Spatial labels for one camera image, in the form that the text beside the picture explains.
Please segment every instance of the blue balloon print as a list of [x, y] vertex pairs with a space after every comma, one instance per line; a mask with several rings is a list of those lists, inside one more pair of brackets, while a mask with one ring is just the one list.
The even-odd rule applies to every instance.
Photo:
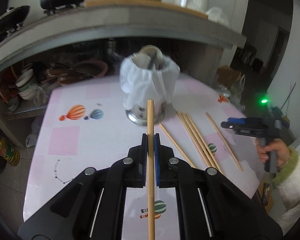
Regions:
[[90, 117], [92, 119], [101, 119], [104, 116], [104, 113], [100, 109], [95, 109], [91, 112]]

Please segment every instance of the green cuff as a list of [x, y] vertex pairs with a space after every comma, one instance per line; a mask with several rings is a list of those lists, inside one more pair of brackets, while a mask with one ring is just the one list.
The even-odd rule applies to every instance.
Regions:
[[288, 160], [288, 163], [285, 163], [283, 165], [283, 168], [279, 172], [277, 172], [276, 176], [273, 178], [272, 182], [275, 186], [280, 185], [287, 178], [289, 178], [298, 164], [298, 152], [292, 146], [289, 146], [288, 148], [290, 150], [290, 159]]

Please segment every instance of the hand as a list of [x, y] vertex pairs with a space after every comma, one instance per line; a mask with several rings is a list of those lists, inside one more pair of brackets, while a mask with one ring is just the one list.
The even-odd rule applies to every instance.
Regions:
[[290, 150], [281, 139], [274, 139], [271, 143], [266, 146], [260, 146], [260, 142], [256, 139], [257, 152], [259, 159], [262, 163], [265, 163], [269, 156], [266, 152], [276, 151], [278, 162], [277, 167], [282, 166], [290, 157]]

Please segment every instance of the wooden chopstick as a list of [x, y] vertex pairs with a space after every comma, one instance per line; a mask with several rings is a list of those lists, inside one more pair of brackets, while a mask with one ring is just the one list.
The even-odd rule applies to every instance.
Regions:
[[172, 141], [172, 143], [175, 145], [175, 147], [178, 149], [178, 151], [182, 154], [182, 156], [186, 159], [186, 161], [193, 167], [197, 168], [194, 163], [189, 159], [187, 154], [181, 149], [181, 147], [177, 144], [177, 142], [174, 140], [174, 138], [170, 135], [170, 133], [167, 131], [167, 129], [163, 126], [162, 123], [159, 123], [159, 126], [161, 129], [166, 133], [166, 135], [169, 137], [169, 139]]
[[222, 174], [222, 170], [216, 160], [216, 158], [214, 157], [213, 153], [211, 152], [211, 150], [209, 149], [208, 144], [206, 143], [206, 141], [204, 140], [202, 134], [200, 133], [198, 127], [195, 125], [194, 121], [192, 120], [192, 118], [190, 117], [189, 114], [186, 114], [186, 117], [188, 118], [188, 120], [190, 121], [191, 125], [193, 126], [194, 130], [196, 131], [196, 133], [198, 134], [200, 140], [202, 141], [202, 143], [204, 144], [204, 147], [207, 149], [208, 155], [211, 157], [212, 161], [214, 162], [216, 168], [218, 171], [220, 171]]
[[177, 113], [177, 115], [178, 115], [180, 121], [182, 122], [183, 126], [186, 128], [186, 130], [187, 130], [187, 132], [188, 132], [190, 138], [192, 139], [192, 141], [193, 141], [195, 147], [197, 148], [198, 152], [200, 153], [200, 155], [201, 155], [203, 161], [205, 162], [205, 164], [207, 165], [207, 167], [213, 167], [213, 166], [211, 165], [211, 163], [209, 162], [209, 160], [207, 159], [207, 157], [205, 156], [203, 150], [202, 150], [201, 147], [200, 147], [200, 144], [198, 143], [197, 139], [195, 138], [194, 134], [192, 133], [190, 127], [189, 127], [188, 124], [186, 123], [186, 120], [183, 118], [183, 116], [182, 116], [178, 111], [176, 111], [176, 113]]
[[208, 117], [208, 119], [210, 120], [210, 122], [212, 123], [212, 125], [214, 126], [214, 128], [216, 129], [218, 135], [220, 136], [220, 138], [222, 139], [223, 143], [226, 145], [228, 151], [230, 152], [232, 158], [234, 159], [235, 163], [237, 164], [238, 168], [240, 171], [243, 171], [243, 169], [240, 166], [240, 163], [238, 162], [237, 158], [235, 157], [232, 149], [230, 148], [228, 142], [226, 141], [226, 138], [223, 136], [223, 134], [221, 133], [221, 131], [219, 130], [219, 128], [217, 127], [216, 123], [214, 122], [214, 120], [211, 118], [211, 116], [206, 113], [206, 116]]
[[207, 152], [206, 150], [206, 147], [204, 146], [203, 142], [201, 141], [201, 139], [199, 138], [199, 135], [198, 133], [195, 131], [193, 125], [191, 124], [190, 120], [188, 119], [188, 117], [186, 116], [185, 113], [181, 113], [183, 119], [186, 121], [186, 124], [188, 125], [188, 127], [190, 128], [191, 132], [193, 133], [194, 137], [196, 138], [197, 142], [199, 143], [200, 145], [200, 148], [202, 149], [203, 151], [203, 154], [207, 157], [207, 159], [209, 160], [210, 164], [211, 164], [211, 167], [213, 168], [217, 168], [217, 166], [215, 165], [214, 161], [211, 159], [209, 153]]
[[148, 239], [155, 240], [154, 228], [154, 106], [153, 100], [147, 102], [147, 195], [148, 195]]

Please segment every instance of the metal base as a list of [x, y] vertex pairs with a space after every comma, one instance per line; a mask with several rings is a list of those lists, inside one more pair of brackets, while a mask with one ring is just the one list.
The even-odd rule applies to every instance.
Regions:
[[[154, 123], [159, 123], [163, 120], [164, 118], [164, 108], [162, 109], [162, 111], [159, 113], [159, 115], [154, 117]], [[147, 126], [147, 119], [142, 119], [139, 117], [136, 117], [131, 110], [126, 110], [126, 115], [129, 118], [129, 120], [137, 125], [142, 125], [142, 126]]]

